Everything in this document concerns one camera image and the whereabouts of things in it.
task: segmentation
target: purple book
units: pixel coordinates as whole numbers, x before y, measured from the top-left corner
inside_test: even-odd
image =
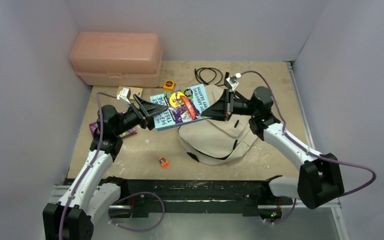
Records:
[[[97,129],[97,133],[99,133],[99,126],[98,126],[98,123],[96,122],[92,122],[91,124],[89,124],[89,129],[90,129],[90,133],[92,134],[92,137],[94,136],[94,132],[95,132],[95,129]],[[131,128],[129,129],[128,131],[125,131],[123,132],[122,134],[120,134],[120,137],[122,139],[125,139],[129,136],[132,136],[132,135],[135,135],[137,132],[136,132],[136,128]]]

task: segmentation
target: yellow tape measure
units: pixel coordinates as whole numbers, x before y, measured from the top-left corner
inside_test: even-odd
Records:
[[[175,82],[173,80],[167,80],[164,82],[164,85],[162,85],[162,88],[165,90],[173,91],[175,89]]]

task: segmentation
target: gray wall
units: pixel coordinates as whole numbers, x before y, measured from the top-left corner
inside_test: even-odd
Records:
[[[351,239],[384,239],[384,0],[330,0],[294,70],[315,146],[378,174],[341,198]],[[370,178],[342,171],[348,190]]]
[[[68,61],[77,34],[64,0],[0,0],[0,239],[39,239],[67,172],[90,92]]]
[[[150,32],[167,60],[295,60],[328,0],[69,0],[82,31]]]

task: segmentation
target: book cover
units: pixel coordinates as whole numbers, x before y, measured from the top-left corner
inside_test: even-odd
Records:
[[[95,132],[95,129],[97,133],[99,133],[99,126],[98,126],[98,123],[97,122],[92,122],[91,124],[89,124],[89,129],[90,129],[90,133],[92,134],[92,137],[94,136],[94,132]],[[132,135],[135,135],[137,132],[136,132],[136,128],[131,128],[129,129],[128,131],[125,131],[123,132],[122,134],[120,134],[119,136],[122,138],[122,139],[125,139],[129,136],[132,136]]]
[[[154,95],[150,100],[168,107],[153,119],[157,131],[207,119],[201,113],[210,106],[203,84]]]

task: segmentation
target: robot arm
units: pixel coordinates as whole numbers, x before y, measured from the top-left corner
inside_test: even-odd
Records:
[[[202,112],[202,116],[217,121],[228,121],[232,115],[250,116],[249,127],[262,141],[278,149],[299,170],[299,178],[278,177],[269,183],[276,197],[301,199],[309,209],[315,209],[344,193],[341,171],[338,164],[323,161],[317,156],[337,160],[304,144],[273,115],[272,92],[263,86],[257,87],[250,99],[235,97],[238,86],[237,73],[225,79],[225,89],[220,99]]]
[[[48,203],[43,210],[47,240],[91,239],[95,221],[121,197],[120,186],[113,183],[104,183],[97,190],[102,176],[120,152],[123,141],[119,135],[137,125],[152,130],[153,117],[167,110],[166,106],[147,102],[137,95],[134,99],[138,107],[129,104],[124,114],[112,105],[101,108],[97,123],[103,131],[95,132],[86,162],[58,203]]]

